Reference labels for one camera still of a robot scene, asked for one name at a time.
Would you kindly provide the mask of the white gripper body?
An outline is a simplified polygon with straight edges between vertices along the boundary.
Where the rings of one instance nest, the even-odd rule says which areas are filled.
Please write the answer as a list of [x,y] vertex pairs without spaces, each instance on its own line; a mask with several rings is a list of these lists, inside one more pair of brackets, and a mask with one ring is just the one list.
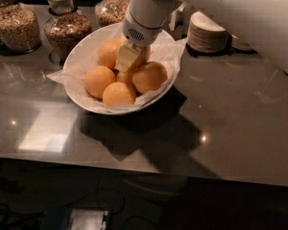
[[160,13],[127,11],[122,22],[122,33],[138,47],[152,45],[162,31],[165,16]]

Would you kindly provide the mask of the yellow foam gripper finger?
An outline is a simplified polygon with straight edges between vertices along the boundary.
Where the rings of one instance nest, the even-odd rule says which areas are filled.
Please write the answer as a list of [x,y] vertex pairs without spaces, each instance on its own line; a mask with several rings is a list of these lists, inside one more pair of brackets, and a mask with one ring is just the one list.
[[138,47],[128,39],[124,40],[118,48],[115,69],[126,73],[140,56],[141,51],[141,47]]

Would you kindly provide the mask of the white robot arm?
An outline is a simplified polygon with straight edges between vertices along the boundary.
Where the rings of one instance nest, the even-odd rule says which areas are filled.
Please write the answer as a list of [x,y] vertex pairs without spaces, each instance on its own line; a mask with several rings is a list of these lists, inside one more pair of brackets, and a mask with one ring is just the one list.
[[131,0],[122,33],[137,46],[153,44],[167,15],[193,6],[288,74],[288,0]]

